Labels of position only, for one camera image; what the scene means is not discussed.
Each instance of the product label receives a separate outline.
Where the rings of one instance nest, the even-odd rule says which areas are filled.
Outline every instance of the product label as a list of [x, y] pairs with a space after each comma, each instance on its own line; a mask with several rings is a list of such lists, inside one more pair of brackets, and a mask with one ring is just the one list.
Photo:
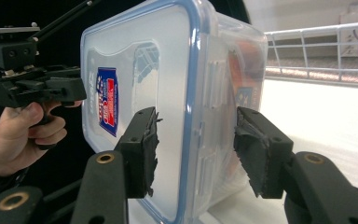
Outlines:
[[100, 126], [116, 137], [118, 121], [116, 68], [98, 68], [96, 87]]

